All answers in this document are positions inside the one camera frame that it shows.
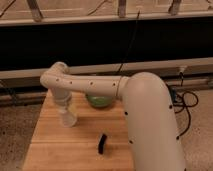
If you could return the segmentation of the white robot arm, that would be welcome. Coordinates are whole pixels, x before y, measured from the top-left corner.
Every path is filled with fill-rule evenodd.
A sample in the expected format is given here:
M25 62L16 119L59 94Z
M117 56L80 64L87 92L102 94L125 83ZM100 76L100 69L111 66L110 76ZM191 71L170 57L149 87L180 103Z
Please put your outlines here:
M62 123L72 127L77 116L68 109L74 92L113 97L122 102L135 171L186 171L172 99L166 83L150 72L126 76L76 76L63 62L40 77L59 106Z

